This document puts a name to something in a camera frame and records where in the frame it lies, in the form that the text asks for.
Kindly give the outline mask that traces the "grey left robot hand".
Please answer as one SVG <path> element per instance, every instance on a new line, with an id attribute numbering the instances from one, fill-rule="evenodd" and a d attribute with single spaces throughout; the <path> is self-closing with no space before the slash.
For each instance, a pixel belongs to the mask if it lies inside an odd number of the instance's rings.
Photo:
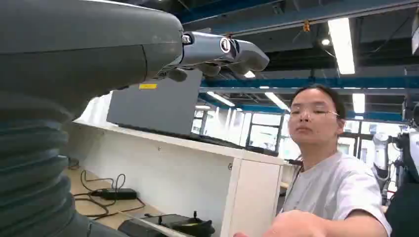
<path id="1" fill-rule="evenodd" d="M 0 121 L 65 122 L 90 99 L 184 68 L 262 71 L 255 44 L 186 32 L 174 15 L 109 0 L 0 3 Z"/>

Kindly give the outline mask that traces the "person's left hand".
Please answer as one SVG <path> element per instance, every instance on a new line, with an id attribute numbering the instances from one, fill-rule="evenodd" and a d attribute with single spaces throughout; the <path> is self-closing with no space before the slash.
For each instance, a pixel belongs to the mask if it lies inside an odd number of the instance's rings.
<path id="1" fill-rule="evenodd" d="M 330 222 L 314 214 L 292 210 L 278 214 L 263 237 L 326 237 Z"/>

